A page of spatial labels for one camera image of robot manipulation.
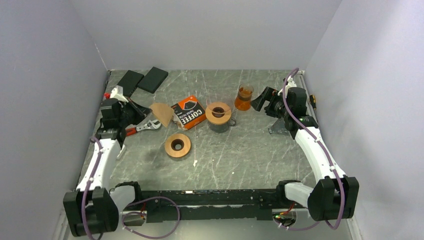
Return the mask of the brown paper coffee filter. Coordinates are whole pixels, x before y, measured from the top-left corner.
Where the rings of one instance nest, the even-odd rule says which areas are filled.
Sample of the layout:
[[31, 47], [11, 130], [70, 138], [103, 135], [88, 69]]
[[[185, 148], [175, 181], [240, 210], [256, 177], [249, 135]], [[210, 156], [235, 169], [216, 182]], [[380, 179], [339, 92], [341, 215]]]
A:
[[149, 106], [155, 118], [167, 128], [173, 119], [174, 110], [166, 103], [154, 102]]

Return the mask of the wooden dripper ring holder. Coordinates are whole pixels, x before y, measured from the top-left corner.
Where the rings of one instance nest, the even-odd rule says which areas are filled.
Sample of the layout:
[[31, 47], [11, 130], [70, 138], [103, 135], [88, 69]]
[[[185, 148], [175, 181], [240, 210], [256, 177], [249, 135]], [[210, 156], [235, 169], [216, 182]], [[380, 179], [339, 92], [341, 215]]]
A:
[[214, 125], [224, 125], [232, 117], [231, 108], [224, 102], [212, 102], [205, 110], [206, 119]]

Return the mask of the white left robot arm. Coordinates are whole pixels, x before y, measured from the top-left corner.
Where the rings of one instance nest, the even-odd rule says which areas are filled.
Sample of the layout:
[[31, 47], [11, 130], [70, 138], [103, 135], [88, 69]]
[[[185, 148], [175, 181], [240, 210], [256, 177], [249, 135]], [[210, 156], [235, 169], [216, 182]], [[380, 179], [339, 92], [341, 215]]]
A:
[[94, 151], [88, 168], [75, 190], [65, 193], [63, 206], [70, 232], [75, 237], [93, 239], [117, 229], [120, 212], [139, 209], [144, 203], [136, 181], [110, 187], [113, 163], [124, 147], [126, 128], [142, 123], [152, 112], [132, 100], [105, 99], [101, 118], [92, 141]]

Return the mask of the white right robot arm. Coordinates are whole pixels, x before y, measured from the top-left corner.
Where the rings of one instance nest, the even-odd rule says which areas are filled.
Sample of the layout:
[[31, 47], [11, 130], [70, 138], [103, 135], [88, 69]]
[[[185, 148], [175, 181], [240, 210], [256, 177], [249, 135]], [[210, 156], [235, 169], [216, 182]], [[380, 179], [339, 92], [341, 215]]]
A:
[[315, 177], [315, 186], [299, 181], [285, 181], [275, 194], [276, 203], [287, 208], [296, 202], [308, 209], [315, 221], [350, 219], [354, 216], [359, 182], [339, 167], [321, 138], [319, 125], [307, 113], [308, 95], [301, 87], [291, 87], [286, 94], [271, 87], [251, 101], [256, 111], [283, 120], [285, 129], [303, 150]]

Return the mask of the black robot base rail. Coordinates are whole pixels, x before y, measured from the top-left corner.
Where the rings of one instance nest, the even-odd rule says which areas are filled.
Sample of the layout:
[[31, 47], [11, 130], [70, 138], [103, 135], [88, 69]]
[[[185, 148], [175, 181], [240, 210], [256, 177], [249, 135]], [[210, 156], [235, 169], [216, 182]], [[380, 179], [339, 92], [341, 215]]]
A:
[[273, 216], [303, 207], [283, 198], [280, 190], [143, 190], [124, 212], [143, 211], [148, 223], [188, 220], [255, 219], [270, 221]]

